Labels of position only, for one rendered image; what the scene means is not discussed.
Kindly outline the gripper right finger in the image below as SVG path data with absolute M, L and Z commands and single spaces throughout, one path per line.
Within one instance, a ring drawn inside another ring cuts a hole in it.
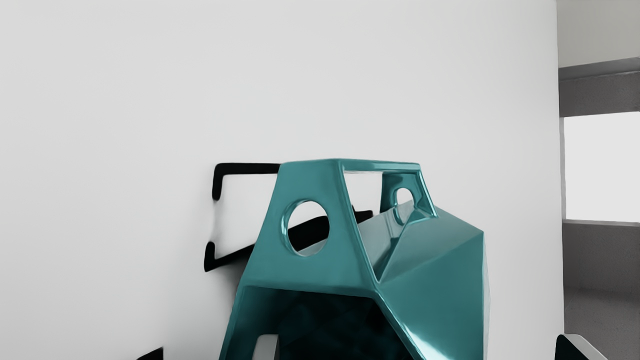
M 554 360 L 608 360 L 608 358 L 581 335 L 560 333 L 555 343 Z

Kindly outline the teal faceted mug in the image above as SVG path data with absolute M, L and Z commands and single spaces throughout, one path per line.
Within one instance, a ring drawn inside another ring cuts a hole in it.
M 489 360 L 483 231 L 414 162 L 285 162 L 219 360 Z

